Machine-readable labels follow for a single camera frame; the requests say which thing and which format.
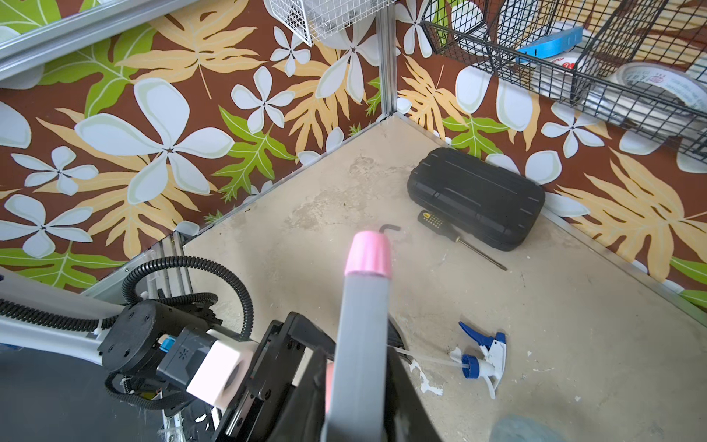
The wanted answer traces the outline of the opaque pink spray bottle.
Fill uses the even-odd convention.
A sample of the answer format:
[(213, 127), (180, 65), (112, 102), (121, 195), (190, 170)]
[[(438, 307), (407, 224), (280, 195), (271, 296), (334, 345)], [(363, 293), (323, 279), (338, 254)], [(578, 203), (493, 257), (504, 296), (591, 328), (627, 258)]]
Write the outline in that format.
[(333, 395), (333, 372), (334, 364), (329, 361), (325, 371), (325, 414), (329, 414), (331, 409), (331, 396)]

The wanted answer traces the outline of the pink grey spray nozzle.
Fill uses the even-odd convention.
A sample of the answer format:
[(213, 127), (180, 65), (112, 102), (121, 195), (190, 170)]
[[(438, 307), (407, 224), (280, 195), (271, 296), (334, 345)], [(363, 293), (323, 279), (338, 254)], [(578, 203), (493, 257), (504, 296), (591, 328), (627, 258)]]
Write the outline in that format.
[(388, 237), (376, 231), (357, 233), (344, 269), (323, 441), (383, 438), (390, 280)]

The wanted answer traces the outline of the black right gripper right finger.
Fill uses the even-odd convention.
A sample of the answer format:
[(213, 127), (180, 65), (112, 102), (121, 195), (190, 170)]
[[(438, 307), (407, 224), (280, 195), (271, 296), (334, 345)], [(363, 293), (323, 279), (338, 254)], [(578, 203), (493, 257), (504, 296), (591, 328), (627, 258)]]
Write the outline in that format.
[(387, 353), (384, 428), (387, 441), (442, 441), (394, 347)]

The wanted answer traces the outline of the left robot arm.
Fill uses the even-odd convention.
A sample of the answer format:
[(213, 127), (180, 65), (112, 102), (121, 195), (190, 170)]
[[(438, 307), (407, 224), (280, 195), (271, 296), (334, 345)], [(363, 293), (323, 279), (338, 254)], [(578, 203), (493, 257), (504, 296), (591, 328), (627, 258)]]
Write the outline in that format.
[[(213, 315), (217, 296), (145, 299), (138, 284), (160, 270), (191, 268), (233, 288), (244, 322), (230, 331)], [(4, 344), (69, 355), (102, 366), (106, 392), (167, 415), (201, 401), (221, 414), (217, 441), (316, 440), (324, 418), (324, 381), (333, 339), (298, 313), (275, 320), (254, 341), (252, 299), (240, 279), (214, 261), (159, 258), (122, 285), (124, 306), (73, 298), (16, 276), (1, 277)]]

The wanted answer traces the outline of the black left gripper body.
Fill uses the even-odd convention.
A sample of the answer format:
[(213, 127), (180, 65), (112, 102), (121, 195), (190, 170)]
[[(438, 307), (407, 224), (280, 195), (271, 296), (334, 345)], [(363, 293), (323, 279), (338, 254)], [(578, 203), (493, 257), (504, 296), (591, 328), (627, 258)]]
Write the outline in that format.
[(268, 440), (296, 391), (296, 372), (307, 349), (321, 350), (329, 362), (334, 357), (335, 342), (297, 312), (289, 313), (282, 322), (271, 322), (213, 440)]

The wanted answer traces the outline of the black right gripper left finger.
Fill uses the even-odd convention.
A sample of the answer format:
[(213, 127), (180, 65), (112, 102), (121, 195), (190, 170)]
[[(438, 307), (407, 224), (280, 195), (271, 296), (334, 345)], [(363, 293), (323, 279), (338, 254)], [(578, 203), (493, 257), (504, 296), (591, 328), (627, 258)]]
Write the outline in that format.
[(327, 367), (328, 359), (318, 348), (268, 441), (320, 441), (326, 414)]

